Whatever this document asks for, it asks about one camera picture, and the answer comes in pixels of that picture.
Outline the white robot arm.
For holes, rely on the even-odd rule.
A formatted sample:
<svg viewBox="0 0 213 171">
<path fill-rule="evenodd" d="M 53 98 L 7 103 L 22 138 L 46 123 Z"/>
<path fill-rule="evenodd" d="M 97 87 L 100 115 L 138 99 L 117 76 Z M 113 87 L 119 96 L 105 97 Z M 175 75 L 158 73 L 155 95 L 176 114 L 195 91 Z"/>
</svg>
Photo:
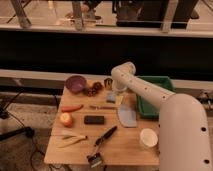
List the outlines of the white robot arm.
<svg viewBox="0 0 213 171">
<path fill-rule="evenodd" d="M 135 75 L 132 62 L 111 70 L 113 89 L 127 88 L 159 110 L 159 171 L 213 171 L 207 114 L 193 96 Z"/>
</svg>

